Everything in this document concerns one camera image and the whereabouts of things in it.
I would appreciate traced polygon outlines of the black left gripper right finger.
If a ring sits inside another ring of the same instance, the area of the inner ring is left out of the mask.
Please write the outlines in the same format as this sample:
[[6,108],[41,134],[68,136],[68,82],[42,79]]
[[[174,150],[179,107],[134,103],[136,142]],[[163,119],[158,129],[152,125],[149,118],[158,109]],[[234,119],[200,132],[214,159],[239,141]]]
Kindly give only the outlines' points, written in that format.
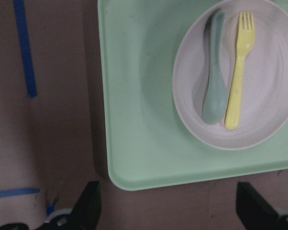
[[275,209],[249,182],[238,182],[236,213],[247,230],[274,230],[279,218]]

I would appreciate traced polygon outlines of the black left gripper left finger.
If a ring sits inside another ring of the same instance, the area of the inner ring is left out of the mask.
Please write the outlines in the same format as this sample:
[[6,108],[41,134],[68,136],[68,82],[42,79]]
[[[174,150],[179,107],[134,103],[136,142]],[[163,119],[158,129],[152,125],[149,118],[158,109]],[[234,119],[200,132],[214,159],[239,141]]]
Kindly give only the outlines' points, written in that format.
[[89,182],[67,217],[67,226],[64,230],[95,230],[100,215],[100,182]]

